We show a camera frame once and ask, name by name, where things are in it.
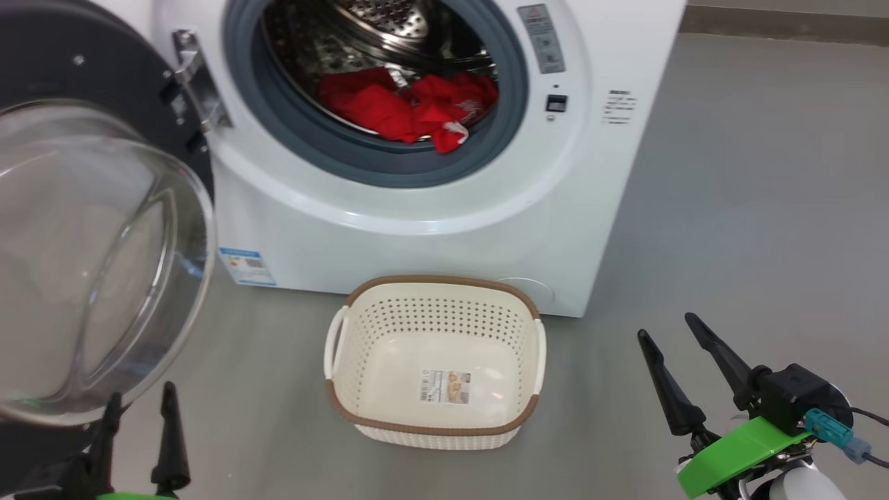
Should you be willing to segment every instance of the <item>door hinge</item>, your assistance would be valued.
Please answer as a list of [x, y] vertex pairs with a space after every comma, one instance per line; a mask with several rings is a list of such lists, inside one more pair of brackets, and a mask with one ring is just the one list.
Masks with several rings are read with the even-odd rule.
[[179, 59], [176, 80], [185, 88], [188, 97], [197, 106], [201, 128], [209, 132], [216, 126], [231, 126], [225, 104], [222, 103], [210, 70], [204, 61], [201, 45], [194, 29], [176, 29], [172, 42]]

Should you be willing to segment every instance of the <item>gray label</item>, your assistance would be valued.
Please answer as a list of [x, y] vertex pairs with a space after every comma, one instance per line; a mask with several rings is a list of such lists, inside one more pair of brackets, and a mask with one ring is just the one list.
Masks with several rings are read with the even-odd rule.
[[518, 15], [528, 30], [531, 45], [537, 54], [537, 64], [541, 67], [541, 73], [560, 73], [565, 71], [565, 59], [562, 57], [562, 48], [558, 44], [556, 29], [549, 17], [547, 6], [544, 4], [527, 5], [518, 8]]

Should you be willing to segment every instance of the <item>white plastic basket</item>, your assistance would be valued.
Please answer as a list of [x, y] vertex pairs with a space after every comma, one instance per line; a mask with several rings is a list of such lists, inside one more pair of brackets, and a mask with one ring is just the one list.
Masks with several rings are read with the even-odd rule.
[[505, 445], [534, 410], [545, 366], [531, 300], [469, 278], [369, 281], [324, 346], [334, 406], [365, 436], [417, 448]]

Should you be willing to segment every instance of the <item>basket handle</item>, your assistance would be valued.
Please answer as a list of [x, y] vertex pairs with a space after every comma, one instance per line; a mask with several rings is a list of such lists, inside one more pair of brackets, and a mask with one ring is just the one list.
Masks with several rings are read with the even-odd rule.
[[543, 374], [547, 371], [547, 330], [540, 318], [534, 320], [537, 327], [537, 376], [534, 379], [534, 394], [540, 394], [543, 387]]
[[336, 357], [336, 354], [340, 351], [339, 349], [334, 349], [333, 345], [336, 343], [337, 337], [340, 338], [340, 343], [337, 345], [337, 348], [342, 345], [342, 335], [337, 334], [345, 330], [345, 328], [340, 328], [340, 326], [343, 326], [345, 323], [347, 311], [348, 305], [344, 305], [340, 310], [336, 311], [336, 315], [333, 317], [330, 327], [327, 328], [327, 340], [324, 342], [324, 378], [327, 380], [333, 378], [334, 357]]

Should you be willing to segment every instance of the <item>black cable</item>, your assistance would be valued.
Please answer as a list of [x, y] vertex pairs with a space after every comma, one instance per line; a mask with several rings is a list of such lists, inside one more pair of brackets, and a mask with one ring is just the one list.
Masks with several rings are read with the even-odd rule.
[[879, 458], [876, 458], [875, 456], [871, 455], [870, 453], [862, 453], [861, 456], [868, 462], [871, 462], [872, 464], [877, 464], [880, 467], [885, 467], [886, 469], [889, 469], [889, 462], [887, 462], [886, 460], [880, 460]]
[[864, 415], [867, 418], [872, 418], [872, 419], [876, 420], [877, 422], [880, 422], [882, 425], [889, 427], [889, 418], [883, 418], [882, 416], [877, 415], [876, 413], [870, 413], [867, 410], [862, 410], [861, 408], [856, 408], [856, 407], [850, 407], [849, 411], [851, 411], [852, 413], [857, 413], [859, 415]]

